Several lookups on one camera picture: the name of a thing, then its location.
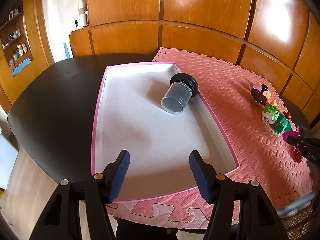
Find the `red toy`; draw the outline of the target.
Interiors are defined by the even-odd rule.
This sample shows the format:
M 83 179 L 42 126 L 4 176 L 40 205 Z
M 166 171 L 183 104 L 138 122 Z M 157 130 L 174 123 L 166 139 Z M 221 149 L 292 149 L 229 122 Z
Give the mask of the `red toy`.
M 300 152 L 300 150 L 295 151 L 294 161 L 296 163 L 301 163 L 302 162 L 302 153 Z

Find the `magenta spool toy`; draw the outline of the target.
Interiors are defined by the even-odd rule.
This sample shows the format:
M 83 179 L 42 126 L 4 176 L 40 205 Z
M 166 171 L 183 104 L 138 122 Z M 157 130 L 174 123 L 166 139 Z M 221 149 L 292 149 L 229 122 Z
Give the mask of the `magenta spool toy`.
M 293 131 L 293 130 L 285 131 L 285 132 L 283 133 L 283 140 L 284 140 L 287 144 L 293 146 L 293 150 L 294 150 L 295 152 L 299 151 L 299 149 L 298 149 L 298 146 L 299 146 L 299 144 L 300 144 L 300 140 L 299 140 L 299 130 L 297 130 L 297 131 Z

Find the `green spool toy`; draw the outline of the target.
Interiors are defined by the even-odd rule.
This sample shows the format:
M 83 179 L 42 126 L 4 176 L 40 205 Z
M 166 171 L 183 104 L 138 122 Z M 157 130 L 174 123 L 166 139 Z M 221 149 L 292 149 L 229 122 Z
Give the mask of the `green spool toy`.
M 279 113 L 278 118 L 275 122 L 274 131 L 278 134 L 291 131 L 292 126 L 289 119 L 282 113 Z

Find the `green white round toy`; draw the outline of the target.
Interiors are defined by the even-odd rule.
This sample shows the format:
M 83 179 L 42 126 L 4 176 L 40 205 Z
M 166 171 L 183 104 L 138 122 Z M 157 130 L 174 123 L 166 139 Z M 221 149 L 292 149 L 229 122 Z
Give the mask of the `green white round toy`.
M 279 116 L 277 107 L 273 104 L 268 104 L 262 111 L 262 121 L 267 125 L 272 125 L 276 122 Z

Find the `brown flower-shaped toy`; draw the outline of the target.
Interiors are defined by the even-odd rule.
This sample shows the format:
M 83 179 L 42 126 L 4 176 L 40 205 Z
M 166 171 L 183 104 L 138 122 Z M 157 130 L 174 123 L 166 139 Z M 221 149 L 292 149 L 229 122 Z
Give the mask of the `brown flower-shaped toy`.
M 266 106 L 268 104 L 268 99 L 271 96 L 271 92 L 269 91 L 267 85 L 257 82 L 256 84 L 250 85 L 250 93 L 253 99 L 263 105 Z

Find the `pink foam puzzle mat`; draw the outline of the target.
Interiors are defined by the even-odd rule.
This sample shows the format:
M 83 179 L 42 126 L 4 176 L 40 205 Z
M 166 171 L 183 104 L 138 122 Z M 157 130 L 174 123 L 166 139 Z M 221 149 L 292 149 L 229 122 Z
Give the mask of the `pink foam puzzle mat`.
M 213 57 L 185 50 L 161 48 L 155 61 L 174 61 L 195 77 L 210 109 L 217 117 L 235 153 L 233 181 L 259 181 L 274 207 L 288 212 L 309 204 L 314 195 L 306 160 L 296 163 L 293 149 L 261 119 L 262 108 L 249 93 L 249 85 L 266 80 L 249 70 Z M 182 229 L 207 227 L 212 206 L 197 188 L 152 200 L 112 204 L 108 213 L 132 222 Z

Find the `black round table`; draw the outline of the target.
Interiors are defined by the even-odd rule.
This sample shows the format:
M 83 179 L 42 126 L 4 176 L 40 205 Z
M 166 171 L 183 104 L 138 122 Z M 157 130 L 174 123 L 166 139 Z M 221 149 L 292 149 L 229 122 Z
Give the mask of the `black round table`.
M 91 177 L 95 106 L 107 66 L 150 62 L 154 54 L 103 54 L 59 61 L 14 102 L 8 123 L 15 137 L 55 182 Z

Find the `clear jar with black lid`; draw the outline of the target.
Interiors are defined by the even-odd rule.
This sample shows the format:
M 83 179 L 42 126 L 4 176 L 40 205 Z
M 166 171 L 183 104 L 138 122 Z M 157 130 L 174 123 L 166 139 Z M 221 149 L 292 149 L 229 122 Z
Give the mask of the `clear jar with black lid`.
M 170 79 L 170 87 L 161 99 L 161 106 L 170 114 L 181 114 L 198 91 L 199 85 L 191 75 L 177 73 Z

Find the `pink-rimmed white tray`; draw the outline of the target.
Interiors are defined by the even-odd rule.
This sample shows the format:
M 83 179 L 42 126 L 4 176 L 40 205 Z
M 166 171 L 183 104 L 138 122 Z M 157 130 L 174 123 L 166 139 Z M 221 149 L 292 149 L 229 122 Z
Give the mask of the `pink-rimmed white tray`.
M 130 165 L 118 202 L 134 202 L 192 189 L 189 154 L 197 150 L 216 172 L 230 174 L 239 162 L 215 113 L 201 94 L 179 115 L 161 99 L 182 69 L 173 62 L 141 62 L 105 69 L 92 132 L 92 173 L 101 172 L 120 151 Z

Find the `wooden cabinet wall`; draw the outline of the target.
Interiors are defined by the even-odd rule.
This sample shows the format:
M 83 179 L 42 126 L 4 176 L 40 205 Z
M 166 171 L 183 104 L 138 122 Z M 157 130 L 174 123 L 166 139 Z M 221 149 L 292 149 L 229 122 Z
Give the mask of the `wooden cabinet wall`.
M 89 25 L 73 31 L 74 56 L 154 54 L 175 48 L 265 77 L 319 120 L 319 23 L 303 0 L 87 0 Z

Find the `wooden wall shelf with items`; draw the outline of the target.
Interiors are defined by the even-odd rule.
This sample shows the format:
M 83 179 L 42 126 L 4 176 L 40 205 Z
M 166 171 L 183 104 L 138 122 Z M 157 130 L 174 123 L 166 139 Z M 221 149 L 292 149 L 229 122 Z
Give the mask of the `wooden wall shelf with items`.
M 24 26 L 22 0 L 15 3 L 1 25 L 1 48 L 12 77 L 33 61 Z

